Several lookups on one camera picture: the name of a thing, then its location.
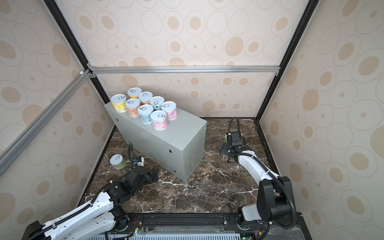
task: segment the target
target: metal box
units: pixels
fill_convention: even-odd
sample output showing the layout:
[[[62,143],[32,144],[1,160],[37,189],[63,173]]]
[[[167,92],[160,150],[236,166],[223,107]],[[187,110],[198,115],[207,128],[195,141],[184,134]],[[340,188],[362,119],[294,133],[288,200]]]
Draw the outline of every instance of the metal box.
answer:
[[[203,158],[206,120],[177,108],[178,117],[157,131],[128,112],[116,112],[111,102],[104,107],[126,142],[182,180],[188,180]]]

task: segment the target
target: blue can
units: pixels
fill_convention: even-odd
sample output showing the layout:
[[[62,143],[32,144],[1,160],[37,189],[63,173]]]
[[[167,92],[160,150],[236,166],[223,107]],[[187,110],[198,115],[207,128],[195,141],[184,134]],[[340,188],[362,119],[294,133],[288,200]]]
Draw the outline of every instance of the blue can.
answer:
[[[153,112],[153,107],[149,104],[141,105],[137,109],[137,113],[139,114],[140,120],[144,124],[151,124],[151,113]]]

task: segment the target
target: pink can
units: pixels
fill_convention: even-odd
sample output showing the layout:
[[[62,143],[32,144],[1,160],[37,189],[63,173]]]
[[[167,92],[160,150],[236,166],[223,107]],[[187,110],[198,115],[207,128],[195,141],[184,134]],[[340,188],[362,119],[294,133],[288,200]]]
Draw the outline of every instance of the pink can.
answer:
[[[163,110],[156,110],[150,115],[155,130],[162,131],[168,127],[167,113]]]
[[[168,121],[172,121],[177,118],[176,103],[172,101],[166,101],[161,104],[161,110],[167,113]]]

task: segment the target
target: yellow label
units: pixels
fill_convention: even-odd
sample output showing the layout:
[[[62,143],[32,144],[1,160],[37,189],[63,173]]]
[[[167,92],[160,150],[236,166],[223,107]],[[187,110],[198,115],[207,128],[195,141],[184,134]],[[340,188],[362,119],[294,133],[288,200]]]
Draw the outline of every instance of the yellow label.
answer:
[[[125,101],[122,103],[112,103],[115,107],[116,112],[123,113],[127,111],[127,108],[125,107]]]

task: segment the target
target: pink label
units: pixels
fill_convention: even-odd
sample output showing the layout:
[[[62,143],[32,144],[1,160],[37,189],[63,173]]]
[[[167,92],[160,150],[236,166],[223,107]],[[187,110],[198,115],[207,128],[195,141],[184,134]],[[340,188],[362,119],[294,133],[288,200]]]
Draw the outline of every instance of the pink label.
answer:
[[[176,110],[176,108],[174,110],[172,110],[172,111],[169,111],[169,112],[164,111],[164,112],[167,113],[167,118],[168,118],[169,121],[175,120],[177,118],[177,110]]]
[[[165,118],[162,121],[152,121],[152,125],[158,131],[164,130],[168,127],[168,119]]]

